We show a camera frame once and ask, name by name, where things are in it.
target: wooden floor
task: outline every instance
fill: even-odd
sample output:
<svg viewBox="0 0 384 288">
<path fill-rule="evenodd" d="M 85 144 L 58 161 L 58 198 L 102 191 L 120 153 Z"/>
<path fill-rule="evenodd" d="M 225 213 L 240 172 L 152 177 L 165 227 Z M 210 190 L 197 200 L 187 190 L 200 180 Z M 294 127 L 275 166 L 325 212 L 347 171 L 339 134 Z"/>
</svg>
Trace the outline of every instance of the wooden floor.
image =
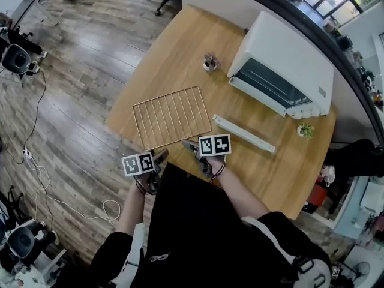
<svg viewBox="0 0 384 288">
<path fill-rule="evenodd" d="M 33 32 L 31 40 L 49 51 L 41 61 L 47 91 L 27 147 L 50 175 L 49 195 L 88 217 L 105 216 L 102 204 L 108 199 L 122 206 L 131 186 L 131 179 L 123 177 L 121 157 L 135 153 L 136 148 L 109 131 L 104 122 L 123 85 L 177 12 L 171 1 L 163 16 L 155 17 L 160 2 L 48 0 L 44 6 L 59 17 L 59 26 L 54 27 L 38 11 L 30 12 L 23 21 L 22 31 Z M 44 88 L 42 74 L 28 77 L 26 82 L 24 88 L 4 83 L 0 87 L 0 137 L 17 161 Z M 0 189 L 6 193 L 11 185 L 24 192 L 28 212 L 34 216 L 35 193 L 40 188 L 36 174 L 26 163 L 16 165 L 3 152 Z M 148 198 L 145 208 L 147 222 L 152 200 Z M 42 192 L 37 203 L 37 219 L 50 224 Z M 51 200 L 48 204 L 53 229 L 63 246 L 78 251 L 89 262 L 113 226 L 101 219 L 86 220 L 63 204 Z M 107 210 L 111 217 L 118 211 L 113 203 L 107 204 Z"/>
</svg>

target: small potted plant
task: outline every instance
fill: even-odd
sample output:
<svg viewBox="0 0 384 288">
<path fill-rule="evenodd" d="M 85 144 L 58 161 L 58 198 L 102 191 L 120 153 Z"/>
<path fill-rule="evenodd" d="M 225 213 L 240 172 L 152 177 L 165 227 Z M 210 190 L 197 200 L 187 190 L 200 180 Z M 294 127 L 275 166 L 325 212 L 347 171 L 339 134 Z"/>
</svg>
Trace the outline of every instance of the small potted plant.
<svg viewBox="0 0 384 288">
<path fill-rule="evenodd" d="M 298 135 L 306 139 L 313 138 L 314 126 L 307 122 L 301 122 L 298 127 Z"/>
<path fill-rule="evenodd" d="M 221 64 L 214 53 L 204 54 L 203 67 L 206 71 L 214 71 L 221 67 Z"/>
</svg>

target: black pants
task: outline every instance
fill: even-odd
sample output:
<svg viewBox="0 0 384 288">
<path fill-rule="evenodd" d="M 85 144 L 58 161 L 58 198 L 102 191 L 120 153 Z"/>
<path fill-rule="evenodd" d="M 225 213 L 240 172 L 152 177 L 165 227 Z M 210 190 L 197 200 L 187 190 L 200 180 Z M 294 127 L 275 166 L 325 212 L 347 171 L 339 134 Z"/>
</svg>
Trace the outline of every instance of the black pants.
<svg viewBox="0 0 384 288">
<path fill-rule="evenodd" d="M 36 45 L 35 43 L 29 40 L 26 40 L 16 31 L 8 30 L 8 38 L 11 44 L 19 45 L 21 48 L 29 52 L 36 53 L 37 55 L 40 55 L 43 51 L 39 45 Z"/>
</svg>

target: white cable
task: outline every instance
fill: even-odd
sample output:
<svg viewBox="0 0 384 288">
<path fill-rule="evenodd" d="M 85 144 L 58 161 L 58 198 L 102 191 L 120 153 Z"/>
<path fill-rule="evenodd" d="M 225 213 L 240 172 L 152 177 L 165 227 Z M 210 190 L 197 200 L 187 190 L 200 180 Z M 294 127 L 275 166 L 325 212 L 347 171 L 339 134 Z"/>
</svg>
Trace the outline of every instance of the white cable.
<svg viewBox="0 0 384 288">
<path fill-rule="evenodd" d="M 26 161 L 27 161 L 27 163 L 28 163 L 29 168 L 30 168 L 31 170 L 37 170 L 37 171 L 39 171 L 39 173 L 40 173 L 40 177 L 39 177 L 39 176 L 38 176 L 38 177 L 39 177 L 40 182 L 41 182 L 41 170 L 40 170 L 41 167 L 46 171 L 46 173 L 47 173 L 47 178 L 48 178 L 48 180 L 49 180 L 49 184 L 48 184 L 46 187 L 44 187 L 44 185 L 42 184 L 41 189 L 39 189 L 39 190 L 36 191 L 36 195 L 35 195 L 35 220 L 37 221 L 37 194 L 38 194 L 40 191 L 45 191 L 45 190 L 47 190 L 47 188 L 51 185 L 51 182 L 50 182 L 50 178 L 49 178 L 49 174 L 48 174 L 47 169 L 46 169 L 44 166 L 38 166 L 37 163 L 36 163 L 36 161 L 34 160 L 33 157 L 31 157 L 31 160 L 33 161 L 33 162 L 31 161 L 31 162 L 33 163 L 33 165 L 36 166 L 35 169 L 33 169 L 33 168 L 31 167 L 31 165 L 29 164 L 29 162 L 28 162 L 28 157 L 26 158 Z M 52 199 L 52 200 L 54 200 L 54 201 L 56 201 L 56 202 L 58 202 L 58 203 L 64 204 L 65 206 L 69 207 L 69 208 L 72 209 L 74 212 L 76 212 L 77 214 L 81 215 L 83 218 L 85 218 L 85 219 L 87 219 L 87 220 L 94 220 L 94 219 L 97 219 L 97 218 L 102 218 L 104 221 L 108 221 L 114 228 L 117 228 L 117 227 L 112 223 L 112 221 L 115 221 L 115 220 L 117 220 L 117 219 L 120 217 L 121 207 L 120 207 L 120 204 L 119 204 L 117 201 L 115 201 L 115 200 L 109 199 L 109 200 L 106 200 L 106 201 L 103 203 L 103 210 L 104 210 L 104 213 L 106 214 L 106 217 L 107 217 L 107 218 L 104 218 L 104 217 L 101 217 L 101 216 L 97 216 L 97 217 L 86 217 L 85 215 L 83 215 L 83 214 L 80 213 L 79 211 L 77 211 L 77 210 L 75 210 L 74 208 L 72 208 L 69 204 L 67 204 L 67 203 L 65 203 L 65 202 L 62 202 L 61 200 L 54 199 L 53 197 L 49 196 L 48 193 L 46 193 L 46 195 L 47 195 L 47 197 L 48 197 L 49 199 Z M 107 202 L 114 202 L 114 203 L 116 203 L 117 206 L 119 207 L 119 213 L 118 213 L 118 215 L 116 216 L 116 218 L 111 219 L 111 218 L 109 217 L 108 212 L 106 211 L 106 208 L 105 208 L 105 204 L 106 204 Z"/>
</svg>

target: black shirt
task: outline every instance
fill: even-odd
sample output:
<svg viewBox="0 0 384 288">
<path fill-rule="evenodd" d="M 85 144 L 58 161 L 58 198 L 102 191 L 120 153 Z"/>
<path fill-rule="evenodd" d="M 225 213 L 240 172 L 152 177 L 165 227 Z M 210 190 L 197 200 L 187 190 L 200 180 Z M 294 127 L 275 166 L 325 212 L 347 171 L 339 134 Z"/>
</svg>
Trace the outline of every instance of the black shirt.
<svg viewBox="0 0 384 288">
<path fill-rule="evenodd" d="M 326 253 L 282 213 L 271 212 L 259 221 L 288 254 L 330 265 Z M 120 273 L 131 242 L 124 233 L 107 238 L 91 264 L 96 286 Z M 242 223 L 224 191 L 167 165 L 152 211 L 147 253 L 132 287 L 278 287 L 296 276 L 262 232 Z"/>
</svg>

